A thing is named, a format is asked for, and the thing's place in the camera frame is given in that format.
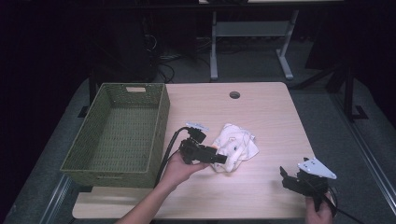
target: forearm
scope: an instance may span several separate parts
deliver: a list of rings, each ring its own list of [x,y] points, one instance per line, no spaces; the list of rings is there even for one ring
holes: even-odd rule
[[[118,220],[117,224],[134,223],[145,224],[157,214],[163,201],[174,190],[174,187],[159,184],[152,192],[148,194],[139,204],[137,204],[130,212]]]

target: crumpled white towel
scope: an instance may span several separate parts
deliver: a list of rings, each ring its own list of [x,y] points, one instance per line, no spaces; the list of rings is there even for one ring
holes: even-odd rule
[[[213,169],[216,172],[231,172],[236,170],[242,161],[247,161],[259,153],[259,149],[254,144],[255,136],[248,130],[227,123],[224,125],[220,135],[213,143],[213,147],[218,149],[218,154],[227,156],[225,164],[214,163]]]

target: table top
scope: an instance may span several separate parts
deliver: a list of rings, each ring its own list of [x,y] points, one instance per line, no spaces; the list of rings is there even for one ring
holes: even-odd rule
[[[304,217],[304,196],[282,187],[279,166],[291,175],[303,157],[313,158],[304,127],[285,84],[279,82],[166,85],[171,106],[164,150],[186,122],[207,128],[203,145],[211,146],[224,124],[256,136],[260,152],[231,173],[211,167],[195,173],[172,192],[155,218],[229,219]],[[233,99],[230,92],[238,91]],[[188,137],[178,136],[172,151]],[[119,218],[150,189],[94,187],[78,195],[75,218]]]

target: human hand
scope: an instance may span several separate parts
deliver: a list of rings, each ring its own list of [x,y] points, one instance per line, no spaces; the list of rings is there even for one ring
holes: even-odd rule
[[[165,185],[173,190],[179,184],[188,180],[193,173],[203,170],[207,166],[209,166],[208,163],[202,162],[197,164],[186,164],[181,158],[180,152],[177,152],[169,159],[165,171],[163,172],[163,178],[159,184]]]
[[[327,193],[326,197],[330,199],[330,194]],[[306,205],[306,224],[332,224],[332,209],[326,202],[320,204],[319,210],[315,211],[314,199],[311,197],[305,197]]]

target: woven basket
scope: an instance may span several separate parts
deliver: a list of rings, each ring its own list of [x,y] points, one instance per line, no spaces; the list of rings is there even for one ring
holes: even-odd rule
[[[164,84],[104,83],[61,171],[85,186],[152,188],[169,106]]]

